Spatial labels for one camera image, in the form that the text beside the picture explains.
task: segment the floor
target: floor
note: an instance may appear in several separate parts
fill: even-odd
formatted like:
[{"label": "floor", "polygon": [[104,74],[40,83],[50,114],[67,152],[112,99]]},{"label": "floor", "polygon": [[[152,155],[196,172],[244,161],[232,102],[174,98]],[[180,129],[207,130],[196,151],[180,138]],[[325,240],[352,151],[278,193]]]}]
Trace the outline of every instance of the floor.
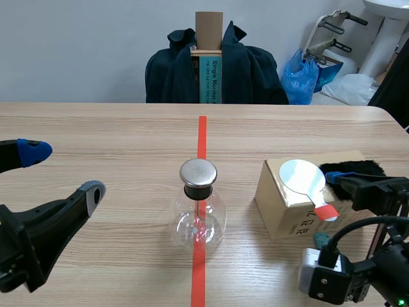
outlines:
[{"label": "floor", "polygon": [[311,102],[312,106],[347,106],[347,104],[333,99],[331,97],[325,96],[321,93],[315,93],[313,95],[313,101]]}]

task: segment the metal lid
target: metal lid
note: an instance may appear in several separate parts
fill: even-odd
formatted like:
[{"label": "metal lid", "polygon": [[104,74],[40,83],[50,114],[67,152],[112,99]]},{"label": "metal lid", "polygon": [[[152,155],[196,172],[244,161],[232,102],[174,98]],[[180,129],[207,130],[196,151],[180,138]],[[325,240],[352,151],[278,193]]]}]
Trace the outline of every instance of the metal lid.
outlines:
[{"label": "metal lid", "polygon": [[217,169],[210,161],[192,159],[183,163],[180,178],[189,187],[203,189],[210,187],[217,178]]}]

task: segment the wooden table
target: wooden table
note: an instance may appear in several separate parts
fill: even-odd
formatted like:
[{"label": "wooden table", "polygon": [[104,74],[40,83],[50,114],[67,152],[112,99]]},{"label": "wooden table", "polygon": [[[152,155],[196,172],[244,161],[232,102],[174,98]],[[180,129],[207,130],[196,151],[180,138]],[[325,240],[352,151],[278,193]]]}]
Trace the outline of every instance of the wooden table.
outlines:
[{"label": "wooden table", "polygon": [[[191,252],[169,240],[179,168],[196,155],[197,119],[208,116],[208,158],[228,208],[219,250],[207,261],[207,307],[328,306],[297,290],[311,238],[268,238],[253,200],[263,161],[361,150],[390,176],[409,176],[409,138],[374,107],[146,104],[0,104],[0,139],[49,142],[42,164],[0,176],[1,202],[19,211],[69,196],[87,180],[107,194],[72,239],[48,282],[0,294],[3,306],[190,306]],[[340,249],[364,259],[373,228]],[[373,289],[359,306],[382,306]]]}]

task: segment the blue gripper tip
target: blue gripper tip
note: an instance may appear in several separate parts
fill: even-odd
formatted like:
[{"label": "blue gripper tip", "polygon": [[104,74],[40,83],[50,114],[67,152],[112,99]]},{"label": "blue gripper tip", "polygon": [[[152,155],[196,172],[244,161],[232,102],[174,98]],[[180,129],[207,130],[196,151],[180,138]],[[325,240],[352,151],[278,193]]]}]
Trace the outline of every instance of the blue gripper tip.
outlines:
[{"label": "blue gripper tip", "polygon": [[26,139],[17,140],[17,150],[19,151],[21,166],[28,168],[34,164],[43,162],[52,153],[52,147],[43,141],[28,141]]}]

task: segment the black fuzzy brush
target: black fuzzy brush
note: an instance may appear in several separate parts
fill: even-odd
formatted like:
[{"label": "black fuzzy brush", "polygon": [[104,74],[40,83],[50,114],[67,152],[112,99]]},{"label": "black fuzzy brush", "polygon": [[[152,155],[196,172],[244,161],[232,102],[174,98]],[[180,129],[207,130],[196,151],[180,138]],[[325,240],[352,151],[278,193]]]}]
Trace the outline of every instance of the black fuzzy brush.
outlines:
[{"label": "black fuzzy brush", "polygon": [[[320,165],[320,170],[322,170],[324,175],[329,171],[340,171],[341,173],[349,173],[351,171],[354,171],[356,173],[365,175],[386,176],[383,169],[374,160],[326,163]],[[352,200],[351,195],[346,192],[339,184],[330,184],[329,182],[328,184],[339,200]]]}]

